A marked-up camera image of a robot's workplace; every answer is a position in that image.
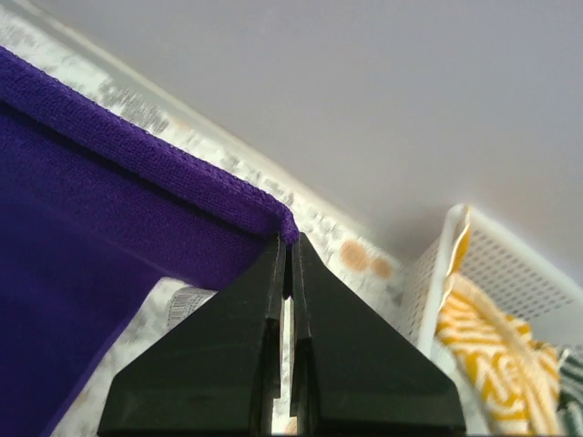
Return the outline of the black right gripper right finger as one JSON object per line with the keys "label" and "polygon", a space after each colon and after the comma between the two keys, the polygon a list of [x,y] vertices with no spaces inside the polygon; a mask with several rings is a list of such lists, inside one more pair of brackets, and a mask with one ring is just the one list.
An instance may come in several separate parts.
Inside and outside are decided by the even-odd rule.
{"label": "black right gripper right finger", "polygon": [[305,235],[290,261],[300,435],[465,434],[455,384],[341,282]]}

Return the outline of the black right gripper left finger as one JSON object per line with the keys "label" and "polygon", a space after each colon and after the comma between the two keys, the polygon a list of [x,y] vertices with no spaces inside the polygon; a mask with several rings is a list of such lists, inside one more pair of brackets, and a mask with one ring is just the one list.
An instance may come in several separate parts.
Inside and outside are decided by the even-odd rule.
{"label": "black right gripper left finger", "polygon": [[265,436],[281,395],[286,246],[271,241],[225,290],[112,381],[100,436]]}

